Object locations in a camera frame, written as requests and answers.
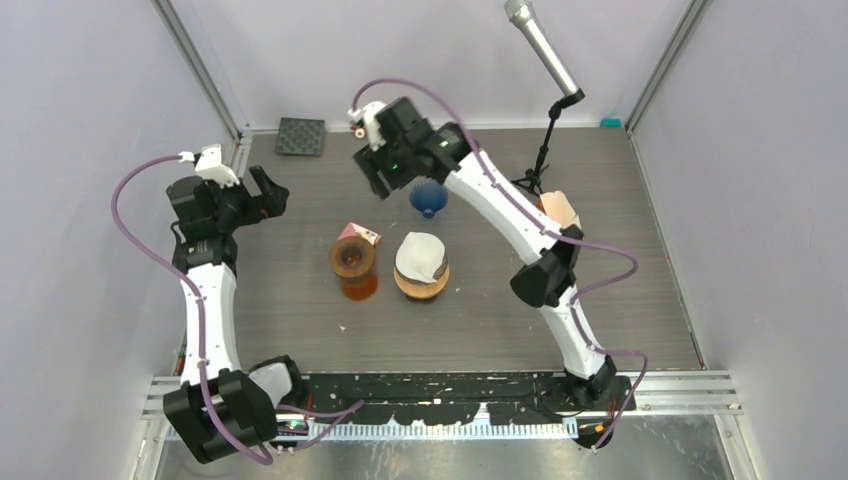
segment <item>white paper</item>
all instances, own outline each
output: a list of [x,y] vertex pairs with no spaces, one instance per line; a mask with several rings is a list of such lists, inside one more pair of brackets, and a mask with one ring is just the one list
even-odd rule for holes
[[442,266],[445,244],[429,233],[409,232],[398,248],[395,268],[411,280],[435,283],[433,275]]

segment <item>white wall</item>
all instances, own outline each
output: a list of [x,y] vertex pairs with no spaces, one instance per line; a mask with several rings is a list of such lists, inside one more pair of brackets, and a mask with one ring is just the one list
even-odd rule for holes
[[[181,11],[194,8],[255,129],[276,129],[284,116],[343,128],[353,94],[380,76],[424,83],[475,126],[546,126],[562,96],[507,21],[503,0],[178,3],[187,2]],[[561,124],[626,119],[688,3],[536,1],[551,43],[587,95]],[[379,97],[407,92],[384,87]]]
[[713,2],[636,138],[770,478],[846,478],[848,3]]
[[[112,189],[228,137],[149,0],[2,2],[0,71],[0,478],[126,478],[184,307],[112,224]],[[164,189],[188,174],[144,174],[122,204],[167,255]]]

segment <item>blue glass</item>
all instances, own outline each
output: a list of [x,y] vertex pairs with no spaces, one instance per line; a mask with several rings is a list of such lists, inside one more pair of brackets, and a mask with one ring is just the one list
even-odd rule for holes
[[448,189],[439,185],[439,182],[427,180],[412,187],[409,203],[421,212],[424,218],[433,218],[436,212],[448,204]]

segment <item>wire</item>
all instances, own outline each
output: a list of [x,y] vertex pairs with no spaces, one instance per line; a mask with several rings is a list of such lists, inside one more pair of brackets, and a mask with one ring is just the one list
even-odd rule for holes
[[174,242],[175,242],[174,250],[175,251],[176,251],[176,249],[180,248],[180,245],[183,243],[183,237],[180,236],[180,234],[177,232],[177,229],[175,228],[179,224],[180,224],[180,221],[176,220],[176,221],[171,222],[171,226],[168,227],[168,228],[171,229],[171,233],[174,234]]
[[[347,409],[345,411],[351,412],[351,413],[355,412],[356,410],[359,409],[359,407],[361,407],[364,404],[365,404],[365,402],[360,400],[360,401],[354,403],[352,407],[350,407],[349,409]],[[339,415],[335,420],[333,420],[333,423],[331,423],[329,427],[324,429],[323,432],[319,433],[318,435],[316,435],[314,438],[310,439],[306,443],[303,443],[303,444],[300,444],[300,445],[294,447],[292,450],[297,452],[298,450],[303,450],[304,448],[309,448],[312,445],[315,445],[316,443],[320,442],[321,439],[324,438],[327,434],[329,434],[334,428],[336,428],[336,425],[341,423],[342,420],[344,420],[344,418],[346,416],[347,415]]]
[[[232,434],[232,432],[227,429],[227,427],[224,425],[224,422],[221,421],[221,417],[218,416],[218,412],[215,410],[215,404],[212,402],[212,394],[209,391],[208,372],[206,371],[206,364],[208,362],[208,360],[206,359],[206,307],[203,304],[203,295],[200,293],[200,289],[188,277],[188,275],[184,274],[179,269],[171,265],[168,260],[165,260],[163,257],[156,254],[156,252],[148,248],[147,245],[142,243],[141,240],[139,240],[135,235],[133,235],[133,233],[129,231],[127,226],[124,224],[124,221],[121,219],[120,213],[118,213],[118,199],[121,196],[121,191],[123,191],[124,187],[126,187],[130,180],[132,180],[136,175],[138,175],[142,171],[154,165],[159,165],[165,162],[177,161],[181,158],[182,157],[180,157],[179,155],[169,155],[150,160],[149,162],[143,163],[138,167],[134,168],[130,173],[127,174],[127,176],[121,179],[121,181],[118,182],[118,186],[115,187],[115,192],[112,194],[112,220],[115,221],[115,225],[118,226],[118,230],[120,230],[121,233],[124,234],[125,237],[127,237],[130,243],[135,245],[136,248],[141,250],[142,253],[150,257],[150,259],[152,259],[154,262],[161,265],[165,270],[168,270],[177,278],[179,278],[183,283],[188,285],[189,290],[191,290],[191,293],[194,295],[195,303],[197,304],[198,338],[200,341],[200,345],[198,347],[198,356],[200,357],[200,360],[197,362],[197,368],[200,371],[200,393],[203,397],[203,405],[206,407],[206,413],[209,415],[209,419],[212,421],[212,424],[215,426],[215,429],[218,430],[221,436],[224,437],[224,439],[227,440],[227,442],[232,445],[236,450],[244,453],[257,463],[261,463],[262,465],[271,465],[272,463],[274,463],[274,458],[271,456],[271,453],[268,451],[264,444],[259,444],[259,450],[262,452],[261,455],[251,450],[250,447],[242,443],[238,438],[235,437],[235,435]],[[361,406],[361,404],[354,405],[356,409]],[[355,411],[356,409],[351,407],[350,409],[339,413],[338,418],[336,420],[338,422],[341,422],[341,419],[343,419],[350,413],[353,413],[353,411]]]
[[[492,185],[504,196],[504,198],[506,198],[507,201],[509,201],[509,203],[511,203],[519,212],[521,212],[521,214],[523,214],[528,220],[530,220],[530,222],[532,222],[536,227],[538,227],[540,231],[545,231],[545,228],[544,228],[544,225],[542,224],[542,222],[538,218],[536,218],[536,216],[533,213],[531,213],[530,211],[525,209],[518,200],[513,198],[513,196],[506,190],[506,187],[504,187],[503,185],[501,185],[501,184],[499,184],[495,181],[494,174],[491,172],[491,170],[489,170],[489,167],[486,165],[486,162],[483,161],[483,157],[480,156],[480,147],[477,145],[477,142],[474,141],[474,138],[471,136],[471,133],[468,131],[468,128],[466,128],[465,124],[462,122],[462,119],[459,118],[459,115],[456,113],[456,111],[454,111],[454,109],[451,108],[451,106],[448,105],[447,102],[445,102],[445,100],[442,99],[437,93],[435,93],[432,90],[428,89],[427,87],[425,87],[425,86],[423,86],[423,85],[421,85],[417,82],[413,82],[411,80],[406,80],[406,79],[403,79],[403,78],[378,78],[378,79],[375,79],[375,80],[371,80],[370,82],[368,82],[365,85],[363,85],[362,87],[360,87],[360,89],[356,92],[356,94],[353,97],[353,102],[351,104],[351,108],[354,111],[356,110],[357,104],[359,103],[359,98],[362,96],[363,93],[365,93],[366,90],[368,90],[369,88],[371,88],[375,85],[379,85],[379,84],[383,84],[383,83],[391,83],[391,84],[404,85],[404,86],[410,87],[414,90],[417,90],[417,91],[425,94],[426,96],[430,97],[431,100],[433,100],[437,104],[439,104],[439,106],[442,107],[442,109],[444,109],[444,111],[447,112],[447,114],[451,117],[451,119],[456,123],[460,132],[462,132],[462,136],[465,139],[465,141],[468,143],[468,145],[471,147],[471,152],[474,154],[474,157],[477,159],[477,163],[480,165],[480,168],[483,170],[483,173],[486,175],[486,177],[492,182]],[[613,418],[612,422],[610,422],[610,427],[608,429],[606,429],[606,432],[604,432],[603,436],[601,436],[601,438],[592,447],[593,450],[596,450],[599,446],[603,445],[604,441],[607,439],[609,434],[612,432],[613,428],[618,423],[619,419],[621,419],[621,416],[624,414],[624,409],[627,408],[627,405],[630,404],[630,401],[633,398],[633,392],[636,390],[636,387],[638,387],[639,384],[642,382],[642,379],[645,378],[645,374],[648,372],[648,356],[645,355],[643,352],[637,351],[637,350],[606,350],[603,347],[601,347],[600,345],[596,345],[591,339],[589,339],[589,336],[583,330],[583,326],[581,325],[580,319],[577,315],[575,305],[577,304],[576,302],[579,301],[580,298],[583,295],[585,295],[586,293],[589,293],[593,290],[597,290],[598,288],[601,288],[601,287],[611,285],[611,284],[616,283],[616,282],[620,282],[624,279],[627,279],[627,278],[630,278],[631,276],[633,276],[633,274],[636,273],[636,271],[639,269],[639,260],[636,259],[636,257],[633,256],[633,254],[631,254],[630,252],[623,250],[623,249],[620,249],[620,248],[612,247],[612,246],[609,246],[609,245],[603,245],[603,244],[600,244],[600,243],[586,242],[586,241],[583,241],[583,240],[577,240],[577,239],[574,239],[574,238],[565,237],[565,236],[561,235],[559,232],[547,231],[546,233],[547,233],[548,236],[550,236],[550,237],[552,237],[556,240],[559,240],[559,241],[562,241],[562,242],[565,242],[565,243],[569,243],[571,245],[591,248],[591,249],[595,249],[595,250],[603,250],[605,252],[610,252],[610,253],[615,253],[615,254],[621,255],[621,256],[627,258],[628,260],[630,260],[630,263],[632,264],[631,268],[629,270],[627,270],[626,272],[624,272],[620,275],[616,275],[615,277],[609,278],[607,280],[603,280],[603,281],[600,281],[600,282],[597,282],[597,283],[593,283],[593,284],[591,284],[587,287],[581,288],[578,291],[576,291],[574,293],[574,295],[572,295],[572,297],[569,299],[568,307],[571,310],[572,319],[574,320],[574,323],[577,326],[577,331],[580,333],[580,336],[582,337],[583,341],[586,342],[586,346],[589,349],[594,350],[594,351],[596,351],[596,352],[598,352],[602,355],[609,355],[611,357],[612,356],[627,356],[627,357],[638,357],[638,358],[642,359],[642,369],[639,372],[639,375],[636,377],[636,380],[633,382],[633,385],[631,386],[630,391],[627,393],[627,396],[625,397],[624,402],[622,403],[621,410],[619,410],[618,414],[615,416],[615,418]]]

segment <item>gray table surface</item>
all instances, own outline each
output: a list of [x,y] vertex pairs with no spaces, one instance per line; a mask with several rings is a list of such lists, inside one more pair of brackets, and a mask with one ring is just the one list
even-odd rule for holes
[[[509,178],[532,166],[544,131],[481,130],[474,135]],[[511,292],[520,261],[482,216],[458,196],[435,219],[409,204],[408,189],[380,201],[352,160],[352,134],[326,138],[320,158],[280,157],[274,137],[257,135],[250,165],[291,191],[285,215],[240,229],[235,320],[243,367],[290,355],[304,372],[560,370],[562,358],[541,315]],[[698,359],[653,219],[635,155],[620,129],[562,129],[551,140],[549,190],[565,192],[587,240],[623,247],[640,271],[583,300],[599,341],[641,349],[650,368],[697,369]],[[248,180],[249,188],[255,188]],[[354,302],[339,290],[327,253],[349,221],[383,235],[380,286]],[[410,231],[445,243],[446,290],[432,304],[406,300],[392,279],[394,255]],[[615,275],[629,262],[585,250],[578,285]],[[617,358],[619,369],[640,362]]]

